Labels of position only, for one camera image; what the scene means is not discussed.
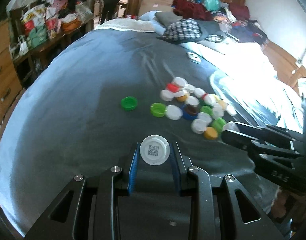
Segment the wooden dresser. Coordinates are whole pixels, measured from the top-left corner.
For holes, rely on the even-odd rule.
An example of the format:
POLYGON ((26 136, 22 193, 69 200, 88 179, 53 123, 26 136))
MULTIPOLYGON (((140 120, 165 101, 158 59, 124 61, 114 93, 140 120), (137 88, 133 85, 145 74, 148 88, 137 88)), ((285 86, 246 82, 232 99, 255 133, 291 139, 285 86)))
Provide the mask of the wooden dresser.
POLYGON ((9 107, 22 90, 9 51, 9 22, 0 22, 0 124, 9 107))

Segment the pile of clothes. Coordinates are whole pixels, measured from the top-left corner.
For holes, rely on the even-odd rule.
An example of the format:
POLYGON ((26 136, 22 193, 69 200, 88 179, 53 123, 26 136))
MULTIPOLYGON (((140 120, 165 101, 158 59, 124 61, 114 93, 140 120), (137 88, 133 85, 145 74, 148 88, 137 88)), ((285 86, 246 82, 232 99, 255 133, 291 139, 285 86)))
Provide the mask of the pile of clothes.
POLYGON ((220 34, 239 43, 256 42, 264 47, 268 36, 257 20, 250 19, 247 6, 220 0, 173 0, 173 12, 182 18, 204 22, 208 41, 220 41, 220 34))

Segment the light green bottle cap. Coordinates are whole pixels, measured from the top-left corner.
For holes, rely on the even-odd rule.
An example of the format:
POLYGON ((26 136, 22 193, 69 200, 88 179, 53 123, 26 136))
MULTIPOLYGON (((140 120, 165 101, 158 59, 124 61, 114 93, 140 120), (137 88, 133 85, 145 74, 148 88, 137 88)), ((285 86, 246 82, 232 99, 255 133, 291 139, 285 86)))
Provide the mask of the light green bottle cap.
POLYGON ((159 102, 153 103, 150 106, 150 112, 153 116, 161 118, 161 117, 165 116, 166 105, 163 104, 163 103, 159 103, 159 102))

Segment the white QR code cap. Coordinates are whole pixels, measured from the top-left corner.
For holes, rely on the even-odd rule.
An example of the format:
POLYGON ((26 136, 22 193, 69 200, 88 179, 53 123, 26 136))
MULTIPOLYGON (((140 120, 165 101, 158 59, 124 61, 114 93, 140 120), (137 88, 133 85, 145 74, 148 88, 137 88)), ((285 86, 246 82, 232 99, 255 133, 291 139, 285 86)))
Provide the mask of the white QR code cap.
POLYGON ((170 144, 160 135, 146 137, 140 145, 143 161, 152 166, 164 164, 170 155, 170 144))

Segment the grey blue bed blanket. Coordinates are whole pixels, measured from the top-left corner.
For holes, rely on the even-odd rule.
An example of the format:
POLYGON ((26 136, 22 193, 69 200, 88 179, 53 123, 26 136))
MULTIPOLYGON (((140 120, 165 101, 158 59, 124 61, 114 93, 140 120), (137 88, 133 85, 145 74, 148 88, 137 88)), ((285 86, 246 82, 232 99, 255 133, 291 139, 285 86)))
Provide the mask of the grey blue bed blanket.
POLYGON ((256 175, 244 151, 193 133, 190 123, 156 118, 150 106, 175 77, 212 93, 208 61, 155 33, 94 30, 73 42, 21 97, 0 142, 0 206, 25 235, 77 174, 99 175, 149 135, 177 142, 194 164, 215 176, 231 173, 264 211, 276 185, 256 175), (133 96, 133 111, 120 101, 133 96))

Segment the blue cap with brown cap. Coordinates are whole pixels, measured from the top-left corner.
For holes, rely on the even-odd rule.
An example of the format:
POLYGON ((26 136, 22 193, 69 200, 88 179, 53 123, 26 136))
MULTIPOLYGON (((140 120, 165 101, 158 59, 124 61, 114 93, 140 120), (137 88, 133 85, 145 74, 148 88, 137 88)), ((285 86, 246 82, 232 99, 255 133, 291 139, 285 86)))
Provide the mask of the blue cap with brown cap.
POLYGON ((182 105, 181 110, 183 112, 183 118, 185 120, 193 121, 197 119, 198 111, 193 105, 182 105))

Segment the white small device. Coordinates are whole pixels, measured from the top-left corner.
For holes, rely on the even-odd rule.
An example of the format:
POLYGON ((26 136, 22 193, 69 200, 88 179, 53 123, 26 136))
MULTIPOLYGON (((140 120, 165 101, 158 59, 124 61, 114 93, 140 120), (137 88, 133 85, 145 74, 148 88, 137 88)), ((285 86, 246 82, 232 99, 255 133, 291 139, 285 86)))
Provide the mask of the white small device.
POLYGON ((192 53, 192 52, 187 52, 187 55, 188 55, 188 58, 192 61, 192 62, 195 62, 197 64, 200 64, 202 61, 201 61, 201 58, 195 54, 195 53, 192 53))

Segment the white duvet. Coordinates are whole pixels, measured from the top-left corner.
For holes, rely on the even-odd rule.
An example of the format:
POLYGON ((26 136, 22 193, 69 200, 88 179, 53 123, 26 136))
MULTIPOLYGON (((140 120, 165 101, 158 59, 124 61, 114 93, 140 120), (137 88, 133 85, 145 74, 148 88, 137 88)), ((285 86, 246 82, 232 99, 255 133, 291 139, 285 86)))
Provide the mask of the white duvet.
POLYGON ((225 73, 231 94, 257 102, 277 119, 277 126, 301 133, 303 108, 298 94, 277 77, 277 72, 256 42, 198 41, 181 45, 225 73))

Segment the person in dark clothes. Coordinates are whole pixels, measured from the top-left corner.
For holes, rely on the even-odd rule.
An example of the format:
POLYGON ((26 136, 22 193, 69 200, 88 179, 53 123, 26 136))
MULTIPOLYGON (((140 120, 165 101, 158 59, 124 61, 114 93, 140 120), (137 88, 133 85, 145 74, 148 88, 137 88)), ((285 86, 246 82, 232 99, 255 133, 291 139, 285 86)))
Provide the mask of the person in dark clothes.
POLYGON ((103 24, 105 20, 109 21, 113 18, 113 14, 119 1, 120 0, 103 0, 104 7, 102 10, 100 24, 103 24))

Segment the white bottle cap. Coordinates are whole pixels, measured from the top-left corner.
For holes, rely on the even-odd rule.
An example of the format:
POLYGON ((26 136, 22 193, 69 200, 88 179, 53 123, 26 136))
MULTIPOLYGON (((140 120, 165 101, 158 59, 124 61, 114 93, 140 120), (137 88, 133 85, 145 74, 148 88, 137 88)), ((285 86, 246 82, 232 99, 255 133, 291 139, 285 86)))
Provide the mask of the white bottle cap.
POLYGON ((170 119, 177 121, 183 116, 183 111, 175 105, 166 106, 165 116, 170 119))

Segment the yellow bottle cap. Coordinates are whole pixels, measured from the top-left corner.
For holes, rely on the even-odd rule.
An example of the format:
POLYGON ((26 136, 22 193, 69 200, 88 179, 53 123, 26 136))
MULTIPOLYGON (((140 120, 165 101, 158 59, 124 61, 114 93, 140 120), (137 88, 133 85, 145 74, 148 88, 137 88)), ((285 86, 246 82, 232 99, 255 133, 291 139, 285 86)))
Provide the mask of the yellow bottle cap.
POLYGON ((218 132, 213 127, 207 127, 203 136, 208 140, 216 140, 218 138, 218 132))

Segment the pile of bags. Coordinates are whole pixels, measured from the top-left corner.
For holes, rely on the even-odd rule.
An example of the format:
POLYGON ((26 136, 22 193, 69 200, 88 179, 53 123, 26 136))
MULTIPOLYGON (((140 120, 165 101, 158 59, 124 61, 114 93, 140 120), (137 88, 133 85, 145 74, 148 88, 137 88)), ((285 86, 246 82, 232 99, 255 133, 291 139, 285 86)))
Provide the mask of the pile of bags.
POLYGON ((75 5, 84 0, 10 0, 6 6, 9 17, 19 20, 13 27, 20 56, 61 32, 62 23, 78 24, 75 5))

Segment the plaid shirt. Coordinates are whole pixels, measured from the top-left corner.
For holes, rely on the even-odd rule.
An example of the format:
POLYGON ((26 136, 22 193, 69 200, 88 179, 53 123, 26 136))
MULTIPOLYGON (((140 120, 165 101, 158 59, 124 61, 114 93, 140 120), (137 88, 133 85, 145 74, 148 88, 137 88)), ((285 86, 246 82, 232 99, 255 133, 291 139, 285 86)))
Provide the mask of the plaid shirt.
POLYGON ((200 26, 196 20, 188 18, 172 23, 167 27, 164 34, 157 38, 171 44, 182 44, 201 41, 207 36, 208 32, 203 26, 200 26))

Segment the red bottle cap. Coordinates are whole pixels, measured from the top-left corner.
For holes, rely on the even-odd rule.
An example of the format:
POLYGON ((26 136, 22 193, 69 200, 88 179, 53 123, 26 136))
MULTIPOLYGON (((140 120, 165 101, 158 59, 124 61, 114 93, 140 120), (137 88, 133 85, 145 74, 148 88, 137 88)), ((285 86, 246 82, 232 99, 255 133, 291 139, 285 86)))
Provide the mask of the red bottle cap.
POLYGON ((176 93, 180 90, 180 88, 177 85, 174 85, 173 83, 168 83, 166 85, 166 89, 171 91, 172 93, 176 93))

